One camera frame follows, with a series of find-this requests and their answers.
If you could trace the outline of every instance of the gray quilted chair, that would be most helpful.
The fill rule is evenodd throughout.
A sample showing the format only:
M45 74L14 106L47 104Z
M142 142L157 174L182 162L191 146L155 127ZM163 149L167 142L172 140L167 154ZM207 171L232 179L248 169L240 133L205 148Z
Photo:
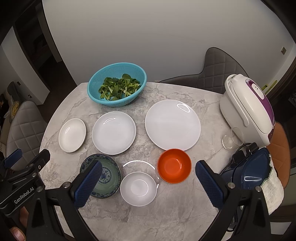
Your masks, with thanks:
M231 74L249 77L242 66L219 48L209 48L205 54L205 65L199 74L178 76L160 83L188 86L223 94L224 82Z
M6 156L18 148L22 150L22 158L12 166L12 170L25 168L39 153L46 126L34 102L25 101L20 105L11 123L6 146Z

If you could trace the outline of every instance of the orange leather chair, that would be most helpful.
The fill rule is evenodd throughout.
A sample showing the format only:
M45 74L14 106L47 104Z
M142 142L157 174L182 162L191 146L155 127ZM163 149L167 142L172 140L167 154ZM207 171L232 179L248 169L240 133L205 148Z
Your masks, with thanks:
M278 172L279 180L285 188L288 184L291 169L290 148L283 126L276 122L271 143L267 146L271 154L274 168Z

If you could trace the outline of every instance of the blue floral patterned bowl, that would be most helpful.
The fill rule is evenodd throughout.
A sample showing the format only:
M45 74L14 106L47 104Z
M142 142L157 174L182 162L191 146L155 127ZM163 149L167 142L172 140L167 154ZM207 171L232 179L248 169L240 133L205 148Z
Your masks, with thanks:
M93 154L83 161L80 173L84 172L93 160L99 160L102 163L103 172L91 192L91 196L100 199L111 197L120 187L121 173L119 167L111 157L104 154Z

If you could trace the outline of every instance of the white plate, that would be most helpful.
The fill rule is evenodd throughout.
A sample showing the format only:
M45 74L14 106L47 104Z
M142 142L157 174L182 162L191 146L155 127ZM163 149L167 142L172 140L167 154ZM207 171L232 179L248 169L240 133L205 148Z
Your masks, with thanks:
M112 111L102 115L92 130L95 147L107 155L117 155L126 151L135 137L135 122L128 114L121 111Z
M120 193L130 205L142 207L151 203L156 196L154 179L144 172L132 172L120 184Z
M68 120L59 131L59 146L65 152L74 152L85 140L86 127L81 119Z
M177 100L162 100L147 112L149 138L164 150L191 148L200 137L200 120L191 107Z

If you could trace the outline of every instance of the bolt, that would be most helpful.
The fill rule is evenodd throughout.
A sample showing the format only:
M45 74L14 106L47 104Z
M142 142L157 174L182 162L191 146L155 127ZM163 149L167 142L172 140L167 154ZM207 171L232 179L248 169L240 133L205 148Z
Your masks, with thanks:
M261 188L260 186L255 186L255 190L256 190L257 192L261 192L261 191L262 191L262 188Z
M39 186L39 187L37 187L36 190L37 190L37 192L41 192L43 190L43 187Z
M64 182L63 183L63 188L68 188L71 185L71 182Z
M234 183L227 183L227 186L231 189L235 188L235 184Z

